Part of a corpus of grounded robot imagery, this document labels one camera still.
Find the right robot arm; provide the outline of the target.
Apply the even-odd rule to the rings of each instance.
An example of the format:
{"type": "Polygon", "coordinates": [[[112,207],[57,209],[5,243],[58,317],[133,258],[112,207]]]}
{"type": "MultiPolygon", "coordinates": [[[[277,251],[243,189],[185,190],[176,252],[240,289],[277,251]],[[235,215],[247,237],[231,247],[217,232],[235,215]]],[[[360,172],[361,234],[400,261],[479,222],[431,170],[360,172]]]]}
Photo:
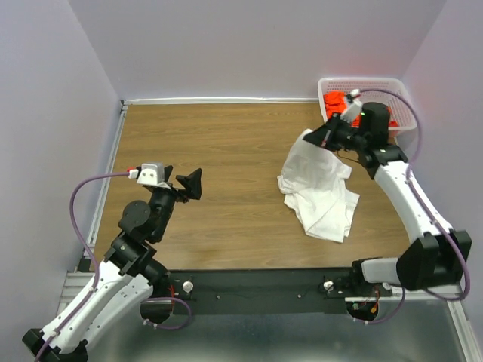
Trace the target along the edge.
{"type": "Polygon", "coordinates": [[[407,156],[390,143],[388,106],[355,101],[351,108],[359,111],[358,127],[349,122],[348,110],[335,112],[303,139],[329,151],[356,152],[359,164],[392,202],[410,245],[398,258],[354,262],[354,272],[347,277],[349,290],[362,296],[374,284],[428,290],[460,282],[465,278],[463,265],[472,245],[469,234],[455,230],[438,214],[415,180],[407,156]]]}

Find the white t shirt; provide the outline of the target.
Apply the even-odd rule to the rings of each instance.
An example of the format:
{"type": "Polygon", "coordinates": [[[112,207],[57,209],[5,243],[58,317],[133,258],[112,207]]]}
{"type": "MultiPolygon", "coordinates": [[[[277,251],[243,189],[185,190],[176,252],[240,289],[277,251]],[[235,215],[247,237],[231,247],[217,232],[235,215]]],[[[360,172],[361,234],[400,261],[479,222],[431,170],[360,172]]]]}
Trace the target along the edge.
{"type": "Polygon", "coordinates": [[[352,168],[332,152],[303,139],[292,145],[277,176],[284,203],[295,212],[306,235],[342,243],[349,236],[359,194],[346,187],[352,168]]]}

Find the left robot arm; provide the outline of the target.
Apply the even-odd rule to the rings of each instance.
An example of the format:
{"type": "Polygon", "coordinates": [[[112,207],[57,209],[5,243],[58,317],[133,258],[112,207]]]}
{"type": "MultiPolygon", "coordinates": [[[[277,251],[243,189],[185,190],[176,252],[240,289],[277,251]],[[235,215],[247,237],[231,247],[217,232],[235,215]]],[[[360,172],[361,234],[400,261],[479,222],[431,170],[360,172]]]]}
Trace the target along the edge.
{"type": "Polygon", "coordinates": [[[179,187],[169,181],[172,170],[161,163],[144,163],[123,173],[149,190],[151,197],[125,206],[119,234],[74,300],[49,324],[23,336],[36,361],[87,361],[88,345],[138,302],[183,305],[187,319],[182,325],[190,323],[192,309],[175,296],[169,271],[153,258],[153,244],[162,240],[177,202],[201,198],[202,169],[178,175],[179,187]]]}

